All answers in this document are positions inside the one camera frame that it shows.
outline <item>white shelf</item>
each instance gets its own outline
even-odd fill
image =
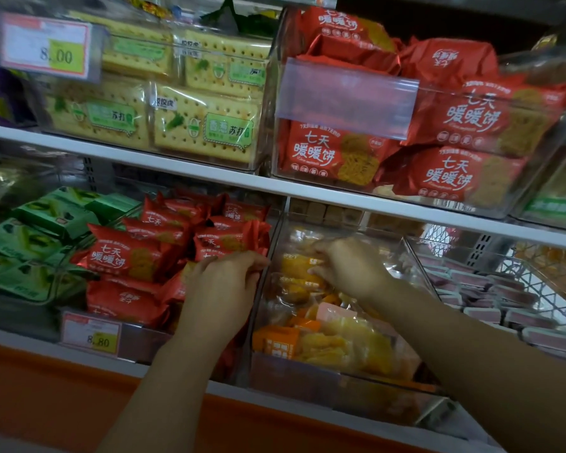
[[[103,356],[86,353],[57,344],[43,342],[21,335],[0,330],[0,345],[29,353],[61,359],[74,364],[85,365],[108,372],[116,372],[136,378],[143,378],[148,366],[135,364]],[[368,420],[325,407],[298,402],[291,399],[269,396],[257,391],[239,388],[223,383],[210,381],[207,394],[239,400],[247,404],[259,405],[273,410],[315,419],[324,423],[341,426],[365,434],[375,435],[382,439],[394,440],[408,445],[428,449],[439,453],[503,453],[502,450],[482,442],[457,439],[448,435],[437,434],[419,428],[398,426],[390,423]]]
[[[358,208],[365,211],[406,217],[446,227],[466,229],[485,234],[497,234],[509,237],[513,240],[543,243],[559,248],[566,248],[566,233],[558,231],[527,227],[382,197],[367,196],[283,179],[256,176],[241,171],[159,156],[149,152],[133,151],[89,141],[46,135],[27,130],[8,129],[6,127],[0,127],[0,139],[21,144],[44,146],[81,156],[108,159],[122,164],[244,187],[250,190],[314,200],[347,208]]]

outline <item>price tag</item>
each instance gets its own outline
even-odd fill
[[[117,356],[121,326],[119,322],[65,312],[61,323],[61,343]]]
[[[92,24],[5,13],[4,68],[88,79]]]

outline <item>forearm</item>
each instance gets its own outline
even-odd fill
[[[404,281],[392,289],[380,313],[509,453],[566,451],[566,365]]]
[[[147,375],[97,453],[190,453],[203,395],[219,353],[174,336],[158,352]]]

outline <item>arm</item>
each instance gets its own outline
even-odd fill
[[[174,337],[158,352],[97,453],[191,453],[203,394],[227,343],[247,321],[259,273],[254,252],[200,262]]]
[[[353,238],[317,245],[313,271],[368,303],[508,453],[566,452],[566,365],[387,273]]]

